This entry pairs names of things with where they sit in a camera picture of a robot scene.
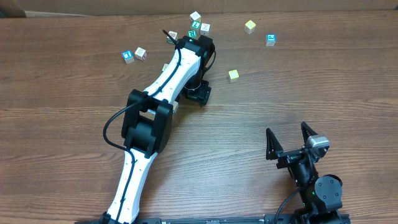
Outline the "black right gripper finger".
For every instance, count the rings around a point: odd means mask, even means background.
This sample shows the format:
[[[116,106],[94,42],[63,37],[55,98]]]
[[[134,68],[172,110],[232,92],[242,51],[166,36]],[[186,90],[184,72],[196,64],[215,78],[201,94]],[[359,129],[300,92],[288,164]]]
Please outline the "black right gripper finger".
[[[314,146],[318,134],[306,123],[301,122],[301,131],[304,140],[304,146]]]
[[[283,153],[284,149],[280,145],[279,141],[275,137],[274,133],[271,131],[270,128],[266,129],[266,139],[267,139],[267,146],[266,146],[266,159],[267,160],[274,160],[279,158],[279,154]]]

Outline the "plain wooden picture block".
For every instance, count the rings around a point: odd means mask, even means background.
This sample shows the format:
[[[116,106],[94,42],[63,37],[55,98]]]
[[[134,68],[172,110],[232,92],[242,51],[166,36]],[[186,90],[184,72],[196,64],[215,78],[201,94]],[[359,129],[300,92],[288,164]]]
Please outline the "plain wooden picture block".
[[[172,105],[173,105],[173,113],[176,113],[178,110],[179,103],[177,101],[174,101]]]

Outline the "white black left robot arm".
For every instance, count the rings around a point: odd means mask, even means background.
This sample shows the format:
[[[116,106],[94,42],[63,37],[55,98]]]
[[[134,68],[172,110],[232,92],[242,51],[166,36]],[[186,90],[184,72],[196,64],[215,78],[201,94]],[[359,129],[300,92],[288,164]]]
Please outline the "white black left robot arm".
[[[174,103],[180,96],[207,104],[211,88],[203,79],[216,58],[213,39],[184,36],[174,41],[175,53],[168,67],[144,91],[133,90],[123,114],[121,136],[124,165],[116,195],[99,223],[135,223],[142,190],[154,159],[165,148],[171,133]]]

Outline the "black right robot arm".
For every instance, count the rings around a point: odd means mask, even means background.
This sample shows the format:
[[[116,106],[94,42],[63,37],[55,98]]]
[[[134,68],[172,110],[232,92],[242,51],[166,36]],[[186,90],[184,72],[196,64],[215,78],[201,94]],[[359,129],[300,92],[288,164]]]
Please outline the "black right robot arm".
[[[307,123],[302,122],[303,146],[300,149],[285,151],[271,129],[266,129],[266,159],[276,160],[277,168],[286,168],[297,189],[279,206],[276,214],[265,215],[265,223],[296,224],[346,224],[350,223],[348,214],[341,214],[343,207],[343,182],[333,174],[319,176],[315,168],[328,152],[330,142],[324,135],[317,134]],[[303,207],[293,214],[281,214],[287,202],[300,195]]]

